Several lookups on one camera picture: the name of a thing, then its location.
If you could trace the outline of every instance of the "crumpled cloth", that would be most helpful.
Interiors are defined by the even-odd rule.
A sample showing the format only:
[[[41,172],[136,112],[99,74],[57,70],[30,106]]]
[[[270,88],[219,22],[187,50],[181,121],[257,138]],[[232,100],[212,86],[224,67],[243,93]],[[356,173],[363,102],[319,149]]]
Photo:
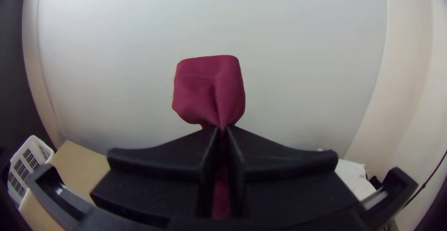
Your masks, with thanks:
[[[218,126],[221,135],[245,111],[245,91],[239,60],[231,55],[205,56],[177,64],[172,108],[188,123]],[[216,173],[214,218],[230,216],[228,175],[223,164]]]

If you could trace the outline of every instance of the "white laundry basket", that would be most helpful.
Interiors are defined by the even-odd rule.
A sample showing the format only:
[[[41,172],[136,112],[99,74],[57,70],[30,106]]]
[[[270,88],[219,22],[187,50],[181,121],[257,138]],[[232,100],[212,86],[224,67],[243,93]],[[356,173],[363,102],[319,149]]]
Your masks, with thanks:
[[[29,188],[25,179],[41,164],[53,159],[54,151],[41,139],[32,135],[11,158],[8,174],[8,193],[21,209],[21,203],[26,198]]]

